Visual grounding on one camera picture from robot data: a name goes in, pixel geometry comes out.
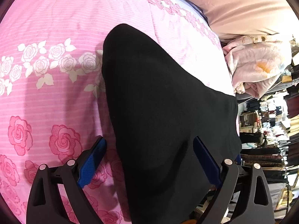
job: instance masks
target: folded blanket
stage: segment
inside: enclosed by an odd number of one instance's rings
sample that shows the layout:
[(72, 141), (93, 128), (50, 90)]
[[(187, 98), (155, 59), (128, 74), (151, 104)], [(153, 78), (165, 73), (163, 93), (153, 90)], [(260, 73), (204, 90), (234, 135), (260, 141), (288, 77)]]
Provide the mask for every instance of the folded blanket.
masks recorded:
[(223, 47), (235, 93), (262, 97), (292, 61), (286, 37), (246, 35)]

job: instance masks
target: bed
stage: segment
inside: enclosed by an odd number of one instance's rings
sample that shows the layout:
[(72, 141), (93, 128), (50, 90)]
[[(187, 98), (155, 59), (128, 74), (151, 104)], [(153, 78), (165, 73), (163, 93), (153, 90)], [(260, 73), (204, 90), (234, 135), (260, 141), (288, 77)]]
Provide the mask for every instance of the bed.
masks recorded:
[(0, 23), (0, 193), (21, 223), (38, 166), (77, 158), (96, 135), (108, 149), (84, 192), (104, 223), (130, 222), (101, 74), (104, 39), (121, 23), (207, 87), (234, 94), (220, 41), (187, 0), (15, 0)]

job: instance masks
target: blue gripper pad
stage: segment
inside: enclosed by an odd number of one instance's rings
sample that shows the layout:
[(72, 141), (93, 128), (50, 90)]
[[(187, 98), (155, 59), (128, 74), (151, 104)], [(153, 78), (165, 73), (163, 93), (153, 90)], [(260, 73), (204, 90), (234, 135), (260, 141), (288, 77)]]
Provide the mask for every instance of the blue gripper pad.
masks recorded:
[(199, 137), (196, 137), (193, 141), (193, 150), (209, 182), (219, 188), (222, 185), (221, 169)]
[(80, 168), (79, 179), (77, 183), (81, 188), (83, 188), (85, 185), (90, 184), (95, 171), (97, 170), (101, 160), (106, 153), (106, 149), (107, 143), (104, 138), (101, 138)]

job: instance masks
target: silver screw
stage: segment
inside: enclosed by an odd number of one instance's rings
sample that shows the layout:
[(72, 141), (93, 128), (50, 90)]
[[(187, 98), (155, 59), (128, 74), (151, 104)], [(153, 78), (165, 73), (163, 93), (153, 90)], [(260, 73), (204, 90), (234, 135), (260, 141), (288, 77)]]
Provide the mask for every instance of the silver screw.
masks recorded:
[(39, 169), (40, 169), (40, 170), (44, 170), (46, 167), (47, 167), (46, 164), (42, 164), (42, 165), (39, 166)]
[(225, 163), (226, 165), (232, 165), (232, 164), (233, 164), (233, 161), (230, 160), (230, 159), (225, 159), (225, 160), (224, 160), (224, 163)]
[(260, 169), (260, 168), (261, 168), (261, 165), (259, 165), (258, 163), (253, 164), (253, 166), (254, 166), (256, 169)]
[(73, 166), (74, 164), (75, 164), (75, 160), (74, 159), (68, 160), (68, 165), (69, 166)]

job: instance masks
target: pink floral bedspread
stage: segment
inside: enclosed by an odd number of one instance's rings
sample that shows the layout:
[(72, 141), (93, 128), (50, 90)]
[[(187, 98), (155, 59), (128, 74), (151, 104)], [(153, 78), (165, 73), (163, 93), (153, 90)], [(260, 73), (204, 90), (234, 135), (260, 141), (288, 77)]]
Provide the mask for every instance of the pink floral bedspread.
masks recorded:
[(84, 192), (105, 224), (130, 222), (101, 74), (104, 39), (120, 23), (149, 35), (208, 87), (233, 95), (218, 38), (175, 1), (16, 0), (0, 24), (0, 193), (23, 224), (38, 166), (77, 158), (96, 135), (108, 150)]

